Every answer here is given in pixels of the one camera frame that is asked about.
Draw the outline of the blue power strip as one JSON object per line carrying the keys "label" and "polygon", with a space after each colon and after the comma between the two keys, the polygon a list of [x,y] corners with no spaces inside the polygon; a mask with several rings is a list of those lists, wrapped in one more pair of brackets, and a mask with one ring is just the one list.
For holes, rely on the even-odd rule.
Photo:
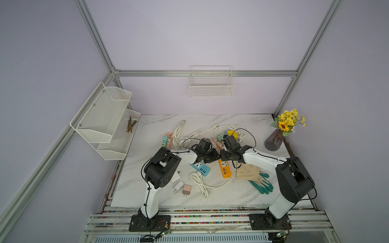
{"label": "blue power strip", "polygon": [[210,173],[210,168],[208,168],[203,163],[196,163],[196,164],[190,164],[194,169],[196,169],[198,172],[200,172],[203,176],[208,176]]}

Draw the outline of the orange power strip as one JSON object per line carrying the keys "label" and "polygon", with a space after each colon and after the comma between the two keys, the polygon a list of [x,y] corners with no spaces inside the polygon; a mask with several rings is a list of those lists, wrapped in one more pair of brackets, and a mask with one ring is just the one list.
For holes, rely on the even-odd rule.
{"label": "orange power strip", "polygon": [[224,179],[231,178],[232,172],[228,161],[223,161],[221,159],[218,160],[219,167],[221,170],[222,177]]}

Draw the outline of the white charger plug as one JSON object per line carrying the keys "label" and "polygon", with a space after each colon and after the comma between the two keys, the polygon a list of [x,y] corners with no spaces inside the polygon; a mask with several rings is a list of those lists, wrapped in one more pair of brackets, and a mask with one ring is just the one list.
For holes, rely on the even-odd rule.
{"label": "white charger plug", "polygon": [[179,181],[175,186],[174,186],[174,193],[178,193],[181,191],[184,187],[184,183],[182,181]]}
{"label": "white charger plug", "polygon": [[179,175],[179,172],[175,171],[172,178],[171,178],[171,182],[172,183],[175,183],[176,181],[178,181],[180,179],[180,175]]}

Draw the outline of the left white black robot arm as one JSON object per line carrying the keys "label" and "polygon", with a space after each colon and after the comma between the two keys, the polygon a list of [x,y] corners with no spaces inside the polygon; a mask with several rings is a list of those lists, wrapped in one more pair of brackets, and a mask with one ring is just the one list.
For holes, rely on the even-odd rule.
{"label": "left white black robot arm", "polygon": [[146,182],[146,195],[138,215],[150,220],[158,214],[161,190],[172,180],[182,160],[186,164],[197,165],[212,163],[219,158],[219,152],[206,138],[199,140],[198,144],[178,151],[161,147],[141,169],[141,176]]}

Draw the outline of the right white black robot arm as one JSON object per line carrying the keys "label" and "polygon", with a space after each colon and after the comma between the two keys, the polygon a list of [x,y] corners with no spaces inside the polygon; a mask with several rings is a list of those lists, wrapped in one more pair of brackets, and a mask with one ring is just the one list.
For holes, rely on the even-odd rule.
{"label": "right white black robot arm", "polygon": [[234,136],[222,140],[225,149],[220,152],[223,161],[237,161],[253,165],[277,177],[280,194],[265,210],[268,221],[280,221],[315,188],[309,172],[298,157],[280,158],[256,151],[252,146],[241,146]]}

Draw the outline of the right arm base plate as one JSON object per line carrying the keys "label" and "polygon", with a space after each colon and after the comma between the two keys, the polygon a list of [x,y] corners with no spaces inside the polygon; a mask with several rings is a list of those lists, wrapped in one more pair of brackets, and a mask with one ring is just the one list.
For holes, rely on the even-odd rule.
{"label": "right arm base plate", "polygon": [[271,214],[249,214],[252,230],[291,230],[292,226],[288,215],[277,219]]}

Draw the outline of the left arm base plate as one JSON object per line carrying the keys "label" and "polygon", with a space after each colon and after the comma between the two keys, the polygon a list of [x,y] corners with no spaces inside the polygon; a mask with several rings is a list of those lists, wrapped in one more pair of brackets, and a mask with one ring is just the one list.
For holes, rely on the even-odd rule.
{"label": "left arm base plate", "polygon": [[170,215],[156,215],[147,219],[144,215],[133,215],[129,225],[129,232],[160,232],[168,229],[171,224]]}

